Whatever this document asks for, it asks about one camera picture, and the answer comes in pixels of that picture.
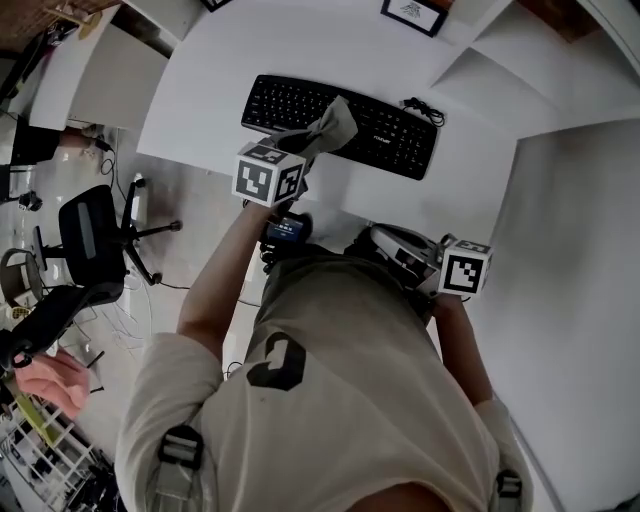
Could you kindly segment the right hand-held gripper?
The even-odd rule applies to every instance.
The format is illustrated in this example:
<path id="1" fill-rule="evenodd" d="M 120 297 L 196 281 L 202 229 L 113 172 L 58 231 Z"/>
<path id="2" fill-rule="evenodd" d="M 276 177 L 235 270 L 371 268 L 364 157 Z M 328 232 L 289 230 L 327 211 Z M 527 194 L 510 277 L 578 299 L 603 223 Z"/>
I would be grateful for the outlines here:
<path id="1" fill-rule="evenodd" d="M 436 242 L 389 224 L 373 225 L 369 238 L 402 285 L 429 299 L 441 294 L 480 294 L 493 257 L 493 249 L 487 245 L 452 234 Z"/>

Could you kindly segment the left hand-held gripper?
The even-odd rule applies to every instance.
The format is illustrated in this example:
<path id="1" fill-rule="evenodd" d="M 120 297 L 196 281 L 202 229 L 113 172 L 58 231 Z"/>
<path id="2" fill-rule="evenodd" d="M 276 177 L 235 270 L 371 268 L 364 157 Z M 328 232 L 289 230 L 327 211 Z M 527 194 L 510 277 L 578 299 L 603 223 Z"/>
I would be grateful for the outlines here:
<path id="1" fill-rule="evenodd" d="M 306 191 L 310 159 L 302 152 L 309 132 L 281 132 L 247 143 L 237 154 L 232 193 L 268 208 L 296 200 Z"/>

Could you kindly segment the grey cloth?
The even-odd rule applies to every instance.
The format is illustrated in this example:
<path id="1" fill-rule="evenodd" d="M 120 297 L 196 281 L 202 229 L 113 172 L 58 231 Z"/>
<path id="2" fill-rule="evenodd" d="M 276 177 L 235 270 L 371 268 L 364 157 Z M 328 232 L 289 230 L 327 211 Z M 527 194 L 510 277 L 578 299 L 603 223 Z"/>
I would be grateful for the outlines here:
<path id="1" fill-rule="evenodd" d="M 307 160 L 344 147 L 358 133 L 349 102 L 337 96 L 320 118 L 307 128 L 276 133 L 264 140 L 268 147 Z"/>

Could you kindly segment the black keyboard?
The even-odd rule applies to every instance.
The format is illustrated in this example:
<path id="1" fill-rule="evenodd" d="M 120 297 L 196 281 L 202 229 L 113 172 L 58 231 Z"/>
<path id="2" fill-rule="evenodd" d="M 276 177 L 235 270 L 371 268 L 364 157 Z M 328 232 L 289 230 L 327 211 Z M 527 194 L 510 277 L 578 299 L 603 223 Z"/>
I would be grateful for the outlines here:
<path id="1" fill-rule="evenodd" d="M 358 133 L 335 156 L 420 181 L 426 175 L 438 128 L 407 110 L 337 86 L 278 75 L 259 75 L 241 125 L 273 134 L 305 129 L 336 97 L 347 101 Z"/>

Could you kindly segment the person's right forearm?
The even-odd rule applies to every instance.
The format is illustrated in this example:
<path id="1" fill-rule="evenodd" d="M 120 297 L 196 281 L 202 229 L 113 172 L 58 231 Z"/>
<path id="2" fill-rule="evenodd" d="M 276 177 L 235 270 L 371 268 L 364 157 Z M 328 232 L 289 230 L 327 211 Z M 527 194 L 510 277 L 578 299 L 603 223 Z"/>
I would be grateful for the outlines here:
<path id="1" fill-rule="evenodd" d="M 440 295 L 433 307 L 442 361 L 473 406 L 493 398 L 493 389 L 462 299 Z"/>

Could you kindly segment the person's left forearm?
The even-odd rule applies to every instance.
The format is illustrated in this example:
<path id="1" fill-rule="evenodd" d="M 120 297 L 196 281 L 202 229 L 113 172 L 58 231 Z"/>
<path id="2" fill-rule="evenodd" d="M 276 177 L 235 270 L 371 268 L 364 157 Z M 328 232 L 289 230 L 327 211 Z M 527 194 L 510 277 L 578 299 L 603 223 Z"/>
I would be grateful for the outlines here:
<path id="1" fill-rule="evenodd" d="M 231 224 L 190 287 L 177 333 L 223 358 L 223 344 L 261 233 L 278 209 L 248 203 Z"/>

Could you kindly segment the pink cloth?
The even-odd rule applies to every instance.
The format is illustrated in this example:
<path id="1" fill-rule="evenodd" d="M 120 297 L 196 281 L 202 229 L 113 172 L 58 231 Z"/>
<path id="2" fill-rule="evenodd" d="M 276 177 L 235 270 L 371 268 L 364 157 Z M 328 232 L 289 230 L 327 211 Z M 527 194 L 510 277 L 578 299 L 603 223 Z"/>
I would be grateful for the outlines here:
<path id="1" fill-rule="evenodd" d="M 90 394 L 89 370 L 62 348 L 55 357 L 38 354 L 15 376 L 21 392 L 53 403 L 69 419 L 77 417 Z"/>

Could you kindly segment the black device with screen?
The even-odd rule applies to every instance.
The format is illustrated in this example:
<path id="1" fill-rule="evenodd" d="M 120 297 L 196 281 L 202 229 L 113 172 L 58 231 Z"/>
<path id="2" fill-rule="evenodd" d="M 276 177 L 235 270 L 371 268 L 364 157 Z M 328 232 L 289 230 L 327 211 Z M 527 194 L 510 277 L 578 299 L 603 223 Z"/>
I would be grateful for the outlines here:
<path id="1" fill-rule="evenodd" d="M 288 212 L 279 220 L 269 220 L 261 235 L 267 245 L 303 244 L 311 236 L 313 220 L 308 213 Z"/>

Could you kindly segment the white upright device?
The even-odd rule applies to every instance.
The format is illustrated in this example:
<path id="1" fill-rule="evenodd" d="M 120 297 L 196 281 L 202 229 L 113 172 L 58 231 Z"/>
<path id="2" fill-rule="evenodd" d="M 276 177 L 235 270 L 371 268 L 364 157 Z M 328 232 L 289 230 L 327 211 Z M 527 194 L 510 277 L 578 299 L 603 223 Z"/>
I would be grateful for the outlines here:
<path id="1" fill-rule="evenodd" d="M 137 228 L 142 228 L 147 225 L 149 186 L 147 180 L 140 173 L 136 173 L 134 176 L 134 183 L 137 184 L 138 182 L 141 182 L 142 185 L 135 188 L 131 219 Z"/>

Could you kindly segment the person's beige t-shirt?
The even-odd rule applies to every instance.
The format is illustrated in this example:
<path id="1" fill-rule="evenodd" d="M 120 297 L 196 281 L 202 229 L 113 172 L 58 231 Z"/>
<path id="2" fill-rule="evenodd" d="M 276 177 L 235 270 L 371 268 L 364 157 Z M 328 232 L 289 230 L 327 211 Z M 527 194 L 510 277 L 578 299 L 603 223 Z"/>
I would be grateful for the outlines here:
<path id="1" fill-rule="evenodd" d="M 197 471 L 158 458 L 182 424 L 203 438 Z M 275 266 L 230 376 L 198 342 L 155 335 L 115 461 L 128 512 L 346 512 L 403 484 L 452 512 L 496 512 L 504 469 L 531 512 L 507 409 L 470 403 L 382 267 L 329 255 Z"/>

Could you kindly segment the white side table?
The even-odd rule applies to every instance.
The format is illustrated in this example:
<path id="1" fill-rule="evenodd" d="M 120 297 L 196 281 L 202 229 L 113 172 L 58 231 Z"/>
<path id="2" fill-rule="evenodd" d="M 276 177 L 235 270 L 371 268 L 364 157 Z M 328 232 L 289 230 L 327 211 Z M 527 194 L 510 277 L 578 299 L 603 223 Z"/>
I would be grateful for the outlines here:
<path id="1" fill-rule="evenodd" d="M 31 126 L 58 131 L 66 126 L 91 56 L 119 8 L 116 5 L 100 11 L 98 24 L 84 39 L 77 30 L 53 50 L 34 95 Z"/>

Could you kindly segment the black framed white picture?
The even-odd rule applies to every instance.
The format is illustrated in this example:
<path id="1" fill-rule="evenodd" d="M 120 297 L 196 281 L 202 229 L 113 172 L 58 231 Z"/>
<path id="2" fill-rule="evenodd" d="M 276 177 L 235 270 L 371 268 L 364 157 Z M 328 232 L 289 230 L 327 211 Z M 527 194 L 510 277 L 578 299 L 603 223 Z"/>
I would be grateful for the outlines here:
<path id="1" fill-rule="evenodd" d="M 454 0 L 384 0 L 380 13 L 433 38 L 444 25 L 453 2 Z"/>

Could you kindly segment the wooden stand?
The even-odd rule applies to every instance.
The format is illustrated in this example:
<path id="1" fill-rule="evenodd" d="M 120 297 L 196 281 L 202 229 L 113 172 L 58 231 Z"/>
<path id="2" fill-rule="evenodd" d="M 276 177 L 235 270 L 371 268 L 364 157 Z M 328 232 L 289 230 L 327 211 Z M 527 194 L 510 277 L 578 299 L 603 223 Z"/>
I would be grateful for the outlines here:
<path id="1" fill-rule="evenodd" d="M 90 14 L 83 9 L 72 7 L 68 2 L 60 7 L 43 7 L 42 10 L 46 14 L 54 16 L 56 19 L 75 24 L 79 40 L 88 38 L 100 25 L 102 20 L 101 11 Z"/>

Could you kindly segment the round grey stool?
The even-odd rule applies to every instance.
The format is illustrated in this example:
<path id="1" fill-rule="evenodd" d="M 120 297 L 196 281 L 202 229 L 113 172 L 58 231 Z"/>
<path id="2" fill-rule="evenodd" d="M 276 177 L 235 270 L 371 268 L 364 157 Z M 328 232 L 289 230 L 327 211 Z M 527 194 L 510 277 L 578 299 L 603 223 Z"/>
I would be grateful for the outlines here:
<path id="1" fill-rule="evenodd" d="M 6 303 L 21 307 L 18 300 L 31 294 L 36 302 L 44 297 L 39 267 L 35 256 L 27 250 L 8 249 L 0 259 L 0 290 Z"/>

